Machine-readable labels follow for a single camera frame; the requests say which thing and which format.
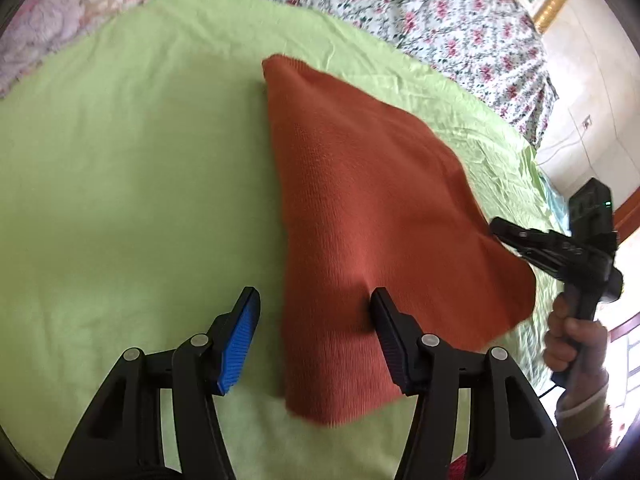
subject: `wrinkled green sheet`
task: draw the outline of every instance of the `wrinkled green sheet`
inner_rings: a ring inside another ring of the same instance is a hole
[[[238,385],[216,400],[238,478],[393,476],[413,400],[333,429],[284,409],[286,233],[260,67],[276,52],[423,119],[462,160],[487,217],[552,227],[527,143],[431,68],[311,10],[152,0],[0,102],[0,424],[46,474],[124,349],[174,348],[254,285],[254,343]],[[534,384],[558,291],[537,277],[535,314],[500,340]],[[468,409],[463,392],[456,456]]]

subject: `person's hand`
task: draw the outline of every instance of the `person's hand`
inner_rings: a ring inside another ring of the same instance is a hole
[[[597,393],[608,380],[603,368],[609,335],[599,321],[586,321],[568,317],[569,306],[560,294],[549,314],[548,332],[545,334],[545,364],[554,372],[566,370],[578,352],[563,339],[569,336],[582,343],[582,354],[569,378],[564,397],[565,409],[577,406]]]

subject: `folded red fabric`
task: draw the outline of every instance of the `folded red fabric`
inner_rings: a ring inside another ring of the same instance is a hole
[[[530,316],[530,267],[489,234],[456,155],[418,118],[303,62],[262,63],[288,234],[287,407],[340,424],[400,395],[367,312],[480,350]]]

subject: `white tiled wall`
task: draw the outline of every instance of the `white tiled wall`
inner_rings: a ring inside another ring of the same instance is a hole
[[[620,206],[640,187],[640,56],[604,0],[568,0],[543,41],[560,99],[536,160],[566,197],[596,176]]]

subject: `pink floral fabric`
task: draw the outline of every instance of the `pink floral fabric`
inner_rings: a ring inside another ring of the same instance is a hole
[[[0,92],[47,52],[140,1],[28,0],[0,38]],[[428,63],[484,101],[534,147],[540,144],[557,97],[541,38],[516,1],[275,1],[336,16]],[[45,16],[52,8],[63,19],[47,28]],[[43,28],[44,42],[38,40]],[[13,67],[12,59],[18,60]]]

